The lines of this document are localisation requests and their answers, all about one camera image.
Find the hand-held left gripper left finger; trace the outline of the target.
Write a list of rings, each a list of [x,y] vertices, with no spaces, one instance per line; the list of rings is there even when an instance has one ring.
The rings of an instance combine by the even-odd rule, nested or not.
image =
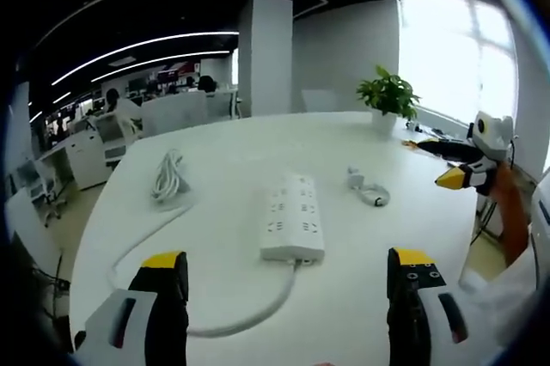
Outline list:
[[[79,365],[185,365],[189,318],[183,251],[146,259],[126,289],[116,289],[76,340]]]

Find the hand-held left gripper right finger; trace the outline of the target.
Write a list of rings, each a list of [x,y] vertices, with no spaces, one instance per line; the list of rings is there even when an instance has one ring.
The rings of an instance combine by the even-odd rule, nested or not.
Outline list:
[[[474,308],[447,285],[427,254],[388,250],[387,298],[391,365],[482,363]]]

